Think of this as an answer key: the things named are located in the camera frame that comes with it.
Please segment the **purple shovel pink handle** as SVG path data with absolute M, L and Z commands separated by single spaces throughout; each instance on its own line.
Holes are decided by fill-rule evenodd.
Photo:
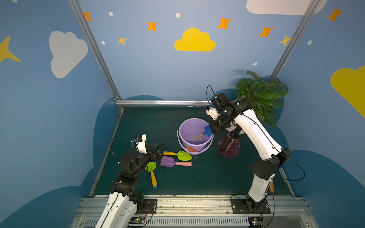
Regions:
M 172 157 L 168 157 L 168 156 L 163 156 L 160 162 L 160 165 L 163 167 L 168 167 L 168 168 L 172 168 L 175 165 L 179 165 L 179 166 L 186 166 L 186 167 L 192 167 L 192 162 L 175 162 L 175 160 Z

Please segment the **green round shovel yellow handle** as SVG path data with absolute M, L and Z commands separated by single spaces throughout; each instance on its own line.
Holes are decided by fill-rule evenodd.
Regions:
M 149 162 L 145 168 L 145 170 L 147 172 L 150 173 L 151 175 L 151 181 L 152 181 L 152 186 L 154 189 L 156 189 L 158 187 L 157 181 L 156 181 L 156 176 L 154 174 L 154 170 L 156 169 L 156 163 L 155 162 Z

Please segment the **green trowel yellow handle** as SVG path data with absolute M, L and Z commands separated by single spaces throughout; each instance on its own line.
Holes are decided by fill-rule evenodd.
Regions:
M 193 159 L 192 156 L 185 151 L 179 151 L 177 153 L 164 151 L 163 155 L 164 156 L 177 156 L 177 158 L 179 160 L 184 161 L 184 162 L 187 162 L 187 161 L 190 161 Z

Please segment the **blue shovel wooden handle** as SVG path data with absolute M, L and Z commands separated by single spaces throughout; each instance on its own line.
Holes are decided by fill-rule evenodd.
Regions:
M 198 140 L 198 139 L 200 139 L 201 137 L 203 137 L 204 135 L 207 135 L 208 137 L 210 137 L 210 136 L 214 135 L 214 133 L 212 132 L 212 130 L 211 130 L 211 128 L 210 128 L 210 126 L 209 126 L 209 125 L 208 125 L 208 126 L 206 126 L 206 127 L 204 127 L 204 132 L 203 132 L 203 133 L 201 133 L 200 135 L 196 136 L 196 137 L 195 137 L 195 139 L 196 139 L 196 140 Z

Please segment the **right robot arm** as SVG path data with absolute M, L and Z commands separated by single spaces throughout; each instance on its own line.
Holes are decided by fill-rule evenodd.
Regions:
M 233 140 L 244 132 L 261 158 L 261 161 L 252 166 L 254 178 L 244 202 L 246 211 L 257 213 L 267 204 L 270 184 L 276 172 L 291 156 L 291 151 L 288 148 L 284 149 L 270 136 L 245 98 L 231 101 L 221 93 L 212 99 L 212 104 L 213 107 L 206 110 L 207 115 L 212 118 L 209 122 L 212 133 L 234 127 L 226 139 L 218 145 L 219 152 L 232 147 Z

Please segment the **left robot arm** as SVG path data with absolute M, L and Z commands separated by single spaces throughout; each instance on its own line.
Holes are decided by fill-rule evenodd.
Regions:
M 139 174 L 150 162 L 162 158 L 165 144 L 146 147 L 146 154 L 125 152 L 119 163 L 120 172 L 112 182 L 111 192 L 100 216 L 97 228 L 127 228 L 131 218 L 144 207 L 144 195 L 136 191 Z

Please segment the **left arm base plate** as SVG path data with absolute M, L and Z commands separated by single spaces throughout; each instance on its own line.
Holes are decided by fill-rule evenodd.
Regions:
M 138 204 L 128 201 L 124 206 L 119 206 L 119 208 L 122 209 L 122 215 L 126 214 L 146 214 L 148 212 L 148 215 L 150 214 L 156 214 L 157 211 L 157 199 L 144 199 L 143 202 L 139 202 Z

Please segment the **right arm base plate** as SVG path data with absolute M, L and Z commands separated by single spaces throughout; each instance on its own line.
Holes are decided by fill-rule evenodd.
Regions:
M 233 214 L 271 214 L 267 200 L 255 202 L 251 199 L 231 199 Z

